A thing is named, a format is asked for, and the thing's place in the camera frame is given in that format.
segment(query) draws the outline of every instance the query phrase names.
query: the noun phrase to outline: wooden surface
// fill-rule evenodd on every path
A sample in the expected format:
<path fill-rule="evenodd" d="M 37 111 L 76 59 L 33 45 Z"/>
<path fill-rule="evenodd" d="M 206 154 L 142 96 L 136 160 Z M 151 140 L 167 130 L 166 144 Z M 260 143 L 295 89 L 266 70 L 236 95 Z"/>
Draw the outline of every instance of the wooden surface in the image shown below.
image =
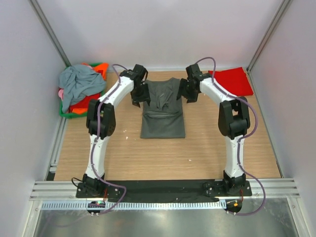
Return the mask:
<path fill-rule="evenodd" d="M 185 72 L 151 72 L 150 80 L 186 78 Z M 116 82 L 107 76 L 107 89 Z M 259 116 L 256 133 L 244 143 L 244 168 L 258 178 L 280 177 L 272 147 L 255 96 L 247 98 Z M 182 98 L 185 139 L 141 139 L 142 108 L 127 95 L 116 109 L 117 126 L 105 157 L 108 180 L 222 178 L 226 164 L 225 139 L 218 130 L 218 107 L 204 94 L 196 103 Z M 254 116 L 250 113 L 251 128 Z M 68 121 L 55 180 L 82 178 L 88 164 L 90 139 L 86 118 Z"/>

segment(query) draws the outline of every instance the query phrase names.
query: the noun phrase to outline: red fabric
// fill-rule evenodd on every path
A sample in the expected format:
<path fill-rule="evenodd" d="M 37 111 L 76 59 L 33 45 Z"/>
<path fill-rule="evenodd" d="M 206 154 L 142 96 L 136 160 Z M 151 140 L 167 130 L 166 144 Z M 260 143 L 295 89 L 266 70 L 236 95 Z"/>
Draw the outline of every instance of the red fabric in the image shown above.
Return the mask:
<path fill-rule="evenodd" d="M 243 68 L 234 68 L 220 72 L 216 71 L 214 77 L 222 87 L 236 96 L 253 95 L 253 91 Z"/>
<path fill-rule="evenodd" d="M 73 111 L 73 109 L 83 109 L 83 108 L 87 108 L 88 109 L 88 105 L 89 105 L 90 100 L 91 99 L 97 100 L 100 96 L 101 96 L 101 93 L 97 93 L 97 94 L 94 94 L 94 95 L 86 96 L 80 102 L 69 106 L 70 113 Z"/>

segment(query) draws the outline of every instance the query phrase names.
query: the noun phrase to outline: crumpled cloth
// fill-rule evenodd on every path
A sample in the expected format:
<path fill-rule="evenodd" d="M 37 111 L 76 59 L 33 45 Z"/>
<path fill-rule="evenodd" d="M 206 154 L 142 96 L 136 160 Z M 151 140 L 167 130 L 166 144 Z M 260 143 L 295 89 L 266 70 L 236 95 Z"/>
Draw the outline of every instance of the crumpled cloth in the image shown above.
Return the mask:
<path fill-rule="evenodd" d="M 68 67 L 59 75 L 59 87 L 64 89 L 62 112 L 66 113 L 70 105 L 80 102 L 85 96 L 100 93 L 105 86 L 102 75 L 88 66 Z"/>

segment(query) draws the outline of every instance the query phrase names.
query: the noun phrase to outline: metal floor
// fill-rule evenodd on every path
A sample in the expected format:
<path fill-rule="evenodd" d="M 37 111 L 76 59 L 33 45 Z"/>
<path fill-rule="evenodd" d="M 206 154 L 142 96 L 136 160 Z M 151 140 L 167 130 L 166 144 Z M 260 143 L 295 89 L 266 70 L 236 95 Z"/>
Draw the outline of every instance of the metal floor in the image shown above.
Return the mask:
<path fill-rule="evenodd" d="M 242 212 L 258 208 L 262 199 L 245 199 Z M 66 228 L 66 225 L 86 217 Z M 247 217 L 222 209 L 114 211 L 88 216 L 83 210 L 41 210 L 35 237 L 298 237 L 286 198 L 269 198 Z"/>

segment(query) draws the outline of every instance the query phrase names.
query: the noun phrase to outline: cable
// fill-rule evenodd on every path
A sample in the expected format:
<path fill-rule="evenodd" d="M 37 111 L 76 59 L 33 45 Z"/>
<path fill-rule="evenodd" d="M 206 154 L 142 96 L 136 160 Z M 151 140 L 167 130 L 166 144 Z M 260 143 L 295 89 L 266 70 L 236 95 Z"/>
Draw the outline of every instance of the cable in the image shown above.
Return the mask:
<path fill-rule="evenodd" d="M 108 197 L 108 189 L 106 188 L 104 192 L 104 196 L 103 196 L 103 201 L 105 201 L 107 197 Z"/>
<path fill-rule="evenodd" d="M 241 195 L 241 202 L 243 202 L 243 191 L 242 191 L 242 189 L 240 190 L 240 195 Z"/>
<path fill-rule="evenodd" d="M 99 213 L 99 215 L 106 214 L 106 213 L 110 212 L 114 207 L 116 207 L 116 206 L 123 200 L 123 198 L 125 197 L 125 194 L 126 194 L 126 187 L 125 187 L 125 186 L 117 185 L 117 184 L 112 184 L 112 183 L 110 183 L 110 182 L 107 182 L 107 181 L 103 180 L 103 179 L 98 175 L 98 173 L 96 172 L 96 170 L 95 170 L 95 168 L 94 168 L 94 163 L 93 163 L 93 153 L 94 153 L 94 149 L 95 149 L 96 143 L 97 143 L 97 141 L 98 141 L 98 139 L 99 139 L 99 137 L 100 137 L 100 130 L 101 130 L 101 116 L 100 116 L 101 106 L 103 105 L 104 102 L 106 102 L 106 101 L 109 99 L 109 97 L 110 97 L 111 95 L 113 95 L 113 93 L 115 93 L 115 92 L 117 91 L 117 89 L 119 88 L 120 83 L 121 83 L 119 73 L 117 72 L 117 70 L 115 69 L 114 66 L 119 66 L 119 67 L 122 67 L 122 68 L 124 68 L 124 69 L 127 70 L 126 67 L 124 67 L 124 66 L 122 66 L 122 65 L 120 65 L 120 64 L 113 64 L 113 65 L 112 65 L 112 68 L 113 68 L 114 72 L 116 73 L 116 75 L 117 75 L 117 77 L 118 77 L 118 84 L 117 84 L 116 87 L 109 93 L 109 95 L 106 96 L 106 97 L 100 102 L 100 104 L 99 104 L 99 106 L 98 106 L 98 110 L 97 110 L 97 118 L 98 118 L 97 136 L 96 136 L 96 138 L 94 139 L 94 142 L 93 142 L 93 145 L 92 145 L 92 148 L 91 148 L 90 163 L 91 163 L 92 171 L 93 171 L 94 175 L 98 178 L 98 180 L 100 180 L 101 182 L 105 183 L 106 185 L 110 185 L 110 186 L 113 186 L 113 187 L 116 187 L 116 188 L 121 188 L 121 189 L 124 190 L 124 192 L 123 192 L 122 196 L 118 199 L 118 201 L 117 201 L 113 206 L 111 206 L 111 207 L 110 207 L 109 209 L 107 209 L 107 210 L 101 211 L 101 212 Z"/>
<path fill-rule="evenodd" d="M 147 80 L 147 77 L 148 77 L 148 71 L 146 70 L 145 79 L 144 79 L 144 80 L 142 80 L 142 83 L 144 83 L 144 82 Z"/>
<path fill-rule="evenodd" d="M 265 188 L 263 187 L 263 184 L 260 182 L 260 180 L 258 178 L 256 178 L 254 175 L 248 173 L 241 165 L 241 162 L 240 162 L 240 142 L 242 141 L 242 139 L 245 139 L 247 137 L 250 137 L 251 135 L 254 134 L 254 132 L 257 130 L 257 127 L 258 127 L 258 115 L 255 111 L 255 109 L 253 108 L 252 105 L 250 105 L 247 101 L 239 98 L 239 97 L 236 97 L 236 96 L 233 96 L 233 95 L 230 95 L 228 93 L 226 93 L 214 80 L 214 75 L 215 75 L 215 70 L 216 70 L 216 61 L 213 57 L 205 57 L 205 58 L 201 58 L 200 60 L 198 60 L 196 62 L 199 63 L 200 61 L 203 61 L 205 59 L 212 59 L 213 62 L 214 62 L 214 68 L 213 68 L 213 73 L 212 73 L 212 83 L 213 85 L 216 87 L 216 89 L 218 89 L 220 92 L 222 92 L 224 95 L 226 95 L 227 97 L 229 98 L 232 98 L 232 99 L 237 99 L 239 100 L 240 102 L 246 104 L 250 109 L 251 111 L 253 112 L 253 115 L 255 116 L 255 125 L 254 125 L 254 128 L 253 130 L 249 133 L 249 134 L 246 134 L 245 136 L 241 137 L 238 139 L 237 141 L 237 161 L 238 161 L 238 166 L 240 167 L 240 169 L 248 176 L 250 176 L 251 178 L 253 178 L 254 180 L 256 180 L 258 182 L 258 184 L 260 185 L 261 189 L 262 189 L 262 193 L 263 193 L 263 200 L 262 200 L 262 203 L 261 205 L 258 207 L 257 210 L 255 211 L 252 211 L 252 212 L 249 212 L 249 213 L 233 213 L 233 212 L 229 212 L 230 214 L 233 214 L 233 215 L 237 215 L 237 216 L 249 216 L 249 215 L 252 215 L 252 214 L 255 214 L 257 213 L 258 211 L 260 211 L 263 206 L 266 204 L 266 191 L 265 191 Z"/>
<path fill-rule="evenodd" d="M 72 177 L 72 178 L 71 178 L 71 182 L 72 182 L 72 184 L 73 184 L 76 188 L 78 188 L 78 185 L 74 183 L 74 179 L 76 179 L 76 180 L 78 180 L 79 182 L 82 182 L 82 183 L 83 183 L 82 180 L 77 179 L 77 178 L 75 178 L 75 177 Z"/>

